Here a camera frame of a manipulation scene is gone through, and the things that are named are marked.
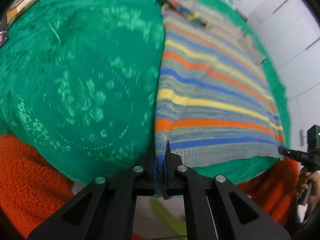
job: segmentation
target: metal screw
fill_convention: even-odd
[[[178,169],[178,171],[185,172],[188,168],[185,165],[180,165],[180,166],[178,166],[177,169]]]
[[[103,183],[105,183],[105,181],[106,181],[106,179],[104,177],[97,177],[95,180],[95,182],[97,184],[103,184]]]
[[[216,177],[216,181],[217,182],[225,182],[226,181],[226,177],[225,176],[222,176],[222,175],[218,175]]]
[[[142,166],[135,166],[135,167],[133,168],[133,171],[134,171],[134,172],[142,172],[142,171],[143,171],[143,167],[142,167]]]

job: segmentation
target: orange fuzzy fabric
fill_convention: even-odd
[[[281,226],[285,226],[292,199],[297,195],[299,164],[285,157],[258,177],[241,184],[238,188],[268,213]]]
[[[36,149],[0,136],[0,207],[24,238],[73,197],[72,186]],[[132,234],[132,240],[147,239]]]

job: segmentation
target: orange stripe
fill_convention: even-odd
[[[262,125],[247,123],[247,122],[237,122],[237,121],[226,121],[217,119],[182,119],[177,122],[171,121],[169,119],[159,119],[155,122],[155,132],[160,131],[172,131],[173,128],[182,127],[192,127],[192,126],[218,126],[218,127],[237,127],[246,128],[262,131],[268,134],[272,134],[279,141],[283,141],[283,136],[276,136],[273,130],[264,127]]]
[[[208,76],[210,76],[212,78],[219,79],[219,80],[224,81],[228,84],[231,84],[231,85],[233,85],[243,91],[248,92],[249,94],[255,96],[257,99],[259,99],[261,102],[263,102],[265,105],[267,105],[271,108],[271,105],[268,103],[268,101],[264,97],[262,97],[259,93],[257,93],[256,91],[252,90],[251,88],[245,86],[244,84],[240,83],[239,81],[237,81],[233,78],[229,78],[228,76],[225,76],[225,75],[222,75],[218,72],[213,71],[209,66],[207,66],[205,64],[193,64],[193,63],[186,62],[182,57],[180,57],[177,54],[172,53],[172,52],[164,52],[162,57],[167,58],[167,59],[168,58],[173,59],[173,60],[177,61],[178,63],[180,63],[181,65],[183,65],[187,69],[203,70],[207,73]]]
[[[180,4],[180,2],[179,2],[178,0],[172,0],[172,1],[170,1],[170,4],[171,4],[172,6],[175,6],[175,5],[177,5],[177,4]]]
[[[276,108],[275,106],[273,106],[273,105],[271,105],[271,104],[269,104],[269,108],[272,109],[272,110],[274,110],[274,111],[278,111],[278,108]]]
[[[239,60],[238,58],[234,57],[232,54],[230,54],[229,52],[223,50],[222,48],[214,45],[213,43],[211,42],[207,42],[206,40],[203,40],[202,38],[198,37],[197,35],[195,34],[192,34],[192,33],[188,33],[188,32],[185,32],[183,31],[181,28],[177,27],[176,25],[172,24],[172,23],[167,23],[165,25],[166,28],[170,28],[172,30],[174,30],[175,32],[177,33],[180,33],[181,35],[183,35],[184,37],[188,37],[188,38],[191,38],[193,39],[194,41],[206,46],[206,47],[209,47],[209,48],[212,48],[212,49],[216,49],[217,51],[221,52],[222,54],[228,56],[229,58],[231,58],[232,60],[234,60],[235,62],[239,63],[242,67],[244,67],[246,70],[250,71],[253,75],[255,75],[257,78],[259,78],[262,82],[266,83],[266,80],[259,76],[254,70],[252,70],[252,68],[250,68],[248,65],[246,65],[244,62],[242,62],[241,60]]]

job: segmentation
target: blue stripe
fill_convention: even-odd
[[[162,13],[162,17],[163,17],[163,18],[166,18],[166,17],[174,18],[174,19],[177,20],[179,23],[195,29],[195,26],[194,26],[194,25],[190,24],[187,20],[183,19],[182,17],[177,17],[177,16],[175,16],[175,15],[171,15],[170,13]],[[246,57],[247,59],[250,59],[250,58],[248,57],[248,55],[247,55],[243,50],[241,50],[240,48],[236,47],[236,46],[235,46],[234,44],[232,44],[231,42],[229,42],[229,41],[227,41],[227,40],[225,40],[225,39],[223,39],[223,38],[215,35],[214,33],[210,33],[210,32],[208,32],[208,31],[206,31],[206,29],[201,30],[201,29],[197,28],[196,30],[197,30],[197,31],[201,31],[201,32],[202,32],[203,34],[205,34],[205,35],[208,35],[208,36],[213,37],[214,39],[222,42],[222,43],[225,44],[226,46],[228,46],[228,47],[232,48],[233,50],[237,51],[238,53],[240,53],[242,56]]]
[[[167,31],[166,39],[170,38],[170,36],[172,36],[174,38],[174,40],[178,41],[179,43],[181,43],[181,42],[185,43],[190,49],[192,49],[195,52],[207,53],[209,55],[213,55],[213,56],[217,57],[220,61],[225,62],[226,65],[232,66],[234,69],[241,71],[246,77],[250,78],[255,83],[257,83],[259,86],[261,86],[262,88],[264,88],[265,90],[268,91],[268,87],[266,86],[266,84],[264,84],[257,76],[252,74],[246,68],[242,67],[238,62],[232,60],[228,56],[217,51],[216,49],[212,49],[212,48],[209,48],[209,47],[204,46],[202,44],[199,44],[196,41],[189,40],[188,38],[183,37],[173,31]]]
[[[277,115],[272,115],[272,113],[269,112],[269,111],[267,111],[267,114],[268,114],[268,115],[271,115],[274,120],[280,120],[280,117],[279,117],[279,116],[277,116]]]
[[[233,92],[231,90],[224,89],[222,87],[217,87],[217,86],[212,86],[212,85],[206,84],[206,83],[201,82],[200,80],[198,80],[196,78],[184,78],[184,77],[180,76],[177,72],[175,72],[171,68],[162,67],[161,70],[160,70],[160,75],[170,75],[170,76],[174,77],[175,79],[177,79],[180,83],[192,84],[192,85],[196,85],[196,86],[198,86],[200,88],[209,89],[209,90],[215,90],[215,91],[218,91],[218,92],[226,93],[228,95],[231,95],[231,96],[246,100],[246,101],[252,103],[253,105],[261,107],[261,105],[259,103],[257,103],[257,101],[255,101],[255,100],[253,100],[253,99],[251,99],[249,97],[243,96],[243,95],[241,95],[239,93],[236,93],[236,92]]]
[[[242,127],[217,127],[217,126],[206,126],[204,130],[199,130],[199,127],[187,127],[178,128],[179,134],[168,133],[171,142],[180,140],[196,140],[199,138],[233,138],[233,137],[255,137],[256,139],[268,139],[270,141],[276,141],[274,134],[269,134],[263,131],[242,128]]]
[[[185,142],[170,142],[170,149],[184,149],[190,147],[200,147],[209,145],[229,144],[229,143],[266,143],[278,147],[275,141],[264,140],[260,138],[251,137],[238,137],[238,138],[213,138],[213,139],[200,139]]]

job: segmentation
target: striped towel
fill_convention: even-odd
[[[280,158],[279,113],[241,29],[195,0],[159,1],[166,37],[156,101],[158,168],[167,141],[189,167]]]

